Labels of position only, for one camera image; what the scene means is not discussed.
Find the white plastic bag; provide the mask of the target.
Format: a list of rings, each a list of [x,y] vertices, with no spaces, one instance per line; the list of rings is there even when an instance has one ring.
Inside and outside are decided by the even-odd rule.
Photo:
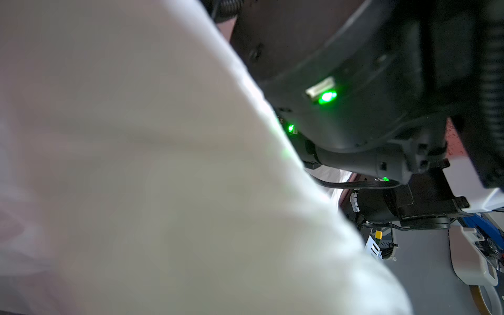
[[[412,314],[199,1],[1,2],[3,263],[30,314]]]

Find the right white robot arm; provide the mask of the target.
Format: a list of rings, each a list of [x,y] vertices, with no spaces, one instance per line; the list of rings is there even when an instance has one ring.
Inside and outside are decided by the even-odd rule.
[[[358,228],[503,211],[502,1],[204,1]]]

